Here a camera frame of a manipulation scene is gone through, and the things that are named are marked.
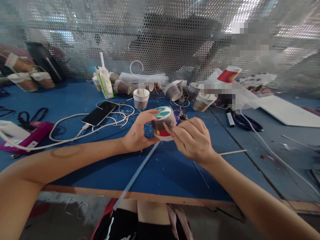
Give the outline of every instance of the blue table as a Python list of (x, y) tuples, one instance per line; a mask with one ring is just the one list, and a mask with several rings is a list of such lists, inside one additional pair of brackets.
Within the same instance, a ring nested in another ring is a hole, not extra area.
[[(90, 113), (95, 109), (97, 102), (104, 100), (102, 93), (98, 92), (92, 83), (80, 78), (68, 78), (65, 82), (57, 84), (54, 89), (40, 89), (33, 93), (23, 92), (16, 86), (7, 87), (6, 90), (11, 95), (1, 98), (0, 105), (16, 110), (16, 114), (3, 120), (11, 120), (15, 123), (17, 123), (17, 113), (21, 111), (27, 111), (33, 116), (39, 108), (47, 107), (49, 112), (44, 121), (55, 123), (61, 118), (77, 113)], [(116, 94), (110, 100), (133, 105), (133, 100), (126, 101), (127, 99), (128, 97)], [(169, 104), (167, 98), (150, 97), (147, 109)], [(209, 110), (199, 113), (189, 106), (186, 108), (186, 114), (189, 118), (197, 116), (204, 121), (210, 131), (212, 146), (218, 153), (241, 150)], [(120, 114), (114, 114), (113, 117), (120, 119), (120, 116)], [(62, 122), (54, 131), (53, 137), (73, 138), (83, 126), (82, 117), (74, 117)], [(69, 142), (61, 146), (123, 137), (135, 118), (136, 116), (132, 116), (128, 124), (122, 128), (109, 126), (76, 143)], [(150, 125), (145, 126), (145, 133), (147, 137), (153, 137)], [(48, 144), (52, 144), (52, 141), (46, 138), (39, 146)], [(141, 153), (118, 155), (101, 160), (51, 183), (45, 189), (118, 197), (150, 150), (151, 147), (144, 149)], [(10, 159), (9, 153), (0, 152), (0, 157), (0, 170), (15, 161)], [(279, 198), (245, 153), (226, 155), (224, 158), (249, 179)], [(207, 187), (194, 163), (177, 150), (174, 142), (161, 142), (130, 189), (129, 198), (190, 205), (229, 206), (232, 204), (232, 199), (218, 182), (205, 170), (201, 169), (201, 171), (210, 188)]]
[[(283, 97), (283, 99), (300, 107), (307, 106), (314, 109), (320, 107), (320, 100), (289, 97)], [(301, 178), (279, 162), (272, 161), (267, 157), (261, 158), (261, 155), (270, 156), (271, 154), (268, 153), (266, 147), (254, 132), (244, 131), (238, 127), (231, 128), (224, 110), (215, 107), (210, 107), (210, 110), (235, 141), (242, 148), (248, 150), (247, 154), (250, 159), (273, 185), (282, 199), (286, 199), (292, 206), (294, 205), (296, 210), (309, 209), (310, 211), (320, 212), (319, 206), (314, 204), (320, 203), (319, 196)], [(320, 154), (281, 136), (283, 134), (304, 144), (320, 145), (320, 128), (286, 126), (261, 108), (243, 110), (243, 114), (263, 126), (264, 131), (259, 134), (269, 147), (320, 192), (319, 185), (316, 184), (310, 174), (310, 169), (320, 169)], [(300, 151), (288, 151), (282, 145), (283, 143)]]

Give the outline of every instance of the phone screen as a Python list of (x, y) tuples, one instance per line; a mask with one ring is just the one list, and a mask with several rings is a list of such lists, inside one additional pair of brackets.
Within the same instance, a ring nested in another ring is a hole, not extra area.
[(91, 126), (98, 126), (116, 106), (117, 105), (112, 102), (103, 102), (99, 105), (99, 107), (102, 109), (96, 108), (84, 119), (82, 119), (82, 122)]

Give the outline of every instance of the white foam board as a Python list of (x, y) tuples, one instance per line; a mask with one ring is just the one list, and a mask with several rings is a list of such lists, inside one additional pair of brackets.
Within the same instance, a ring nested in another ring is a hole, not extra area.
[(320, 117), (277, 96), (259, 98), (265, 111), (288, 126), (320, 127)]

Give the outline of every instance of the red paper cup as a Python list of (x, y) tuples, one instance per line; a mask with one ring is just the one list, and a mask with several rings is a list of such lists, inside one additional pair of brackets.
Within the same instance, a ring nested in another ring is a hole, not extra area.
[(228, 66), (226, 70), (224, 70), (223, 73), (221, 73), (221, 75), (218, 77), (218, 80), (225, 83), (232, 83), (241, 71), (241, 68), (235, 66)]

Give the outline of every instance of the pink device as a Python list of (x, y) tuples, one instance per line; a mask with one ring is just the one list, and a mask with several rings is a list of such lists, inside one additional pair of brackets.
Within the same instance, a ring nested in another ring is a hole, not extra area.
[[(53, 124), (49, 122), (30, 122), (30, 124), (36, 127), (35, 130), (30, 132), (30, 136), (23, 141), (16, 141), (14, 138), (11, 140), (22, 147), (34, 148), (38, 143), (53, 129)], [(16, 147), (13, 147), (10, 143), (3, 142), (0, 144), (0, 150), (5, 152), (10, 152), (15, 155), (28, 155), (30, 150), (22, 150)]]

